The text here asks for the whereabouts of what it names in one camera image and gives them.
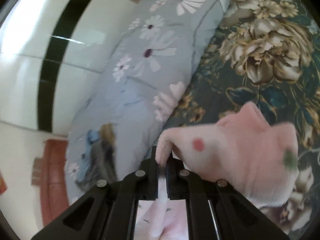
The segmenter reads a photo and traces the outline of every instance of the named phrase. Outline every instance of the wall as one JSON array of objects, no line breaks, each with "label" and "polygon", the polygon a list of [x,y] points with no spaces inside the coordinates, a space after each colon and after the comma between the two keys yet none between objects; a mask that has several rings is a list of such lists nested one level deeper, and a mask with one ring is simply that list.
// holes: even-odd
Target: wall
[{"label": "wall", "polygon": [[69,13],[81,2],[20,0],[10,12],[0,29],[0,120],[68,134],[136,6],[88,0]]},{"label": "wall", "polygon": [[33,160],[42,156],[49,138],[65,139],[0,122],[0,171],[8,187],[0,195],[0,209],[21,240],[42,228],[39,188],[31,186],[31,175]]}]

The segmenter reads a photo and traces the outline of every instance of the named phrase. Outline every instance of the pink towel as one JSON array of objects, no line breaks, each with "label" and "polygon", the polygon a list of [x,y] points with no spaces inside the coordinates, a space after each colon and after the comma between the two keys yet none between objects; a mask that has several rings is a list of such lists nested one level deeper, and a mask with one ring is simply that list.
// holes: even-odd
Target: pink towel
[{"label": "pink towel", "polygon": [[[157,162],[164,166],[172,150],[202,179],[227,180],[258,208],[281,206],[289,198],[298,176],[298,142],[294,126],[290,123],[270,126],[252,102],[216,124],[165,130],[159,138]],[[188,239],[184,238],[186,224],[179,230],[174,223],[167,225],[171,211],[181,223],[185,217],[185,207],[178,207],[178,204],[163,212],[171,202],[162,196],[162,202],[159,198],[152,204],[147,203],[149,207],[138,210],[137,222],[141,223],[144,216],[150,219],[165,214],[158,217],[156,232],[154,224],[146,219],[148,234],[141,239]],[[163,238],[164,232],[174,234],[171,238]]]}]

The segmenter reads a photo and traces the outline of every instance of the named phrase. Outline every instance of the daisy print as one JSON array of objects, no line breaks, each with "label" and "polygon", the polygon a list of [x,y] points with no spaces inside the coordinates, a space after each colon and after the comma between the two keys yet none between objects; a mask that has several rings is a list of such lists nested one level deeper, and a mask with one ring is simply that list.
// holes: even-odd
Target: daisy print
[{"label": "daisy print", "polygon": [[71,163],[69,165],[69,173],[70,173],[70,176],[75,180],[76,179],[76,176],[78,174],[78,171],[79,171],[79,166],[77,163]]},{"label": "daisy print", "polygon": [[116,64],[117,67],[113,69],[112,74],[116,82],[119,82],[120,79],[124,76],[124,70],[129,69],[130,65],[128,64],[128,62],[130,62],[131,60],[132,58],[129,57],[129,54],[126,54]]},{"label": "daisy print", "polygon": [[169,57],[176,54],[177,48],[170,45],[177,39],[173,38],[174,31],[168,31],[162,37],[158,34],[143,51],[143,59],[137,63],[134,70],[137,70],[136,77],[142,76],[146,65],[149,65],[153,72],[161,69],[157,59],[159,57]]},{"label": "daisy print", "polygon": [[140,24],[140,18],[138,19],[135,19],[130,25],[129,25],[129,28],[128,30],[133,30],[135,28],[137,28]]},{"label": "daisy print", "polygon": [[139,38],[148,40],[157,35],[160,32],[159,27],[162,27],[164,25],[163,20],[164,18],[162,18],[160,15],[151,16],[146,20],[146,24],[143,25]]},{"label": "daisy print", "polygon": [[178,106],[179,100],[186,90],[186,86],[182,81],[169,86],[170,95],[160,92],[154,97],[153,105],[156,106],[156,120],[166,122],[173,110]]},{"label": "daisy print", "polygon": [[164,5],[166,1],[167,1],[167,0],[158,0],[158,1],[156,1],[156,3],[153,4],[153,5],[150,7],[149,11],[150,11],[150,12],[154,12],[154,11],[157,10],[160,6]]},{"label": "daisy print", "polygon": [[190,13],[195,13],[196,9],[194,7],[200,8],[204,1],[205,0],[181,0],[181,3],[177,6],[177,14],[179,16],[185,14],[185,9]]}]

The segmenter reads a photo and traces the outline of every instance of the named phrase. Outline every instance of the black stripe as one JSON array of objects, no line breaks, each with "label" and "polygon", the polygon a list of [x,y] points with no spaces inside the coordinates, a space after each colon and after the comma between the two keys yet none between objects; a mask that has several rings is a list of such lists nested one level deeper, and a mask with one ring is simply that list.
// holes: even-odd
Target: black stripe
[{"label": "black stripe", "polygon": [[78,21],[91,0],[70,0],[52,33],[45,59],[42,63],[38,89],[38,129],[52,132],[53,101],[56,82],[63,56]]}]

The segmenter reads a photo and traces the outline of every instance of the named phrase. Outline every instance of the floral pillowcase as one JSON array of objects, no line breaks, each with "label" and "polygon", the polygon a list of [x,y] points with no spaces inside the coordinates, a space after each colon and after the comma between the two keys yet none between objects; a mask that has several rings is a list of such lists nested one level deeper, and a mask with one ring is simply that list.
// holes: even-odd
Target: floral pillowcase
[{"label": "floral pillowcase", "polygon": [[[79,164],[88,130],[112,123],[118,179],[137,170],[177,106],[230,0],[141,0],[98,88],[77,112],[67,159]],[[81,194],[66,176],[68,198]]]}]

